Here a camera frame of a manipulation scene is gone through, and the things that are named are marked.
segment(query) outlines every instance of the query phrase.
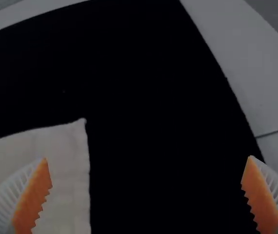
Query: black mat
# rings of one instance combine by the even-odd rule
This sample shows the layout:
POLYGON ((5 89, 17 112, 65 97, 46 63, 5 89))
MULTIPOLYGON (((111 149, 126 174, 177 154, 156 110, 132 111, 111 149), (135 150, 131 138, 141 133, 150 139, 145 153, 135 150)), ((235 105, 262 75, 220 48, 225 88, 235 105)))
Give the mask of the black mat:
POLYGON ((256 141, 175 0, 92 0, 0 31, 0 137, 87 119, 91 227, 254 233, 256 141))

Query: white cloth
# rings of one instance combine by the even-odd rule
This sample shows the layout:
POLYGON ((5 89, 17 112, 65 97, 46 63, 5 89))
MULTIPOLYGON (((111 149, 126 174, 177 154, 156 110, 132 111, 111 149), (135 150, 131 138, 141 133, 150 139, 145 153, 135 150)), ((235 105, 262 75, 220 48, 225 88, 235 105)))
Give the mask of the white cloth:
POLYGON ((90 234, 90 163, 85 120, 0 139, 0 183, 40 157, 48 160, 53 188, 33 233, 90 234))

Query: white towel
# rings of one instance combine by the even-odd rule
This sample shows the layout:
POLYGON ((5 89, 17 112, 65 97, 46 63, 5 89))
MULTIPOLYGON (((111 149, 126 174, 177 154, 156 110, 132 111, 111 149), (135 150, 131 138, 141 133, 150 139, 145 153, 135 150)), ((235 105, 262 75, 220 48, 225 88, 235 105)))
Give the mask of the white towel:
POLYGON ((34 234, 90 234, 89 153, 85 120, 0 139, 0 184, 36 158, 48 160, 53 188, 34 234))

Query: black surface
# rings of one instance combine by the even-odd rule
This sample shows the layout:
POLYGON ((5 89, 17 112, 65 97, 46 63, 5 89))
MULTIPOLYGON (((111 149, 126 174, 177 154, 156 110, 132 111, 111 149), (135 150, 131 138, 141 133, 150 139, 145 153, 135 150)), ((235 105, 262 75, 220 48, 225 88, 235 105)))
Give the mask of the black surface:
POLYGON ((92 0, 0 31, 0 137, 87 119, 98 233, 254 233, 261 158, 227 79, 174 0, 92 0))

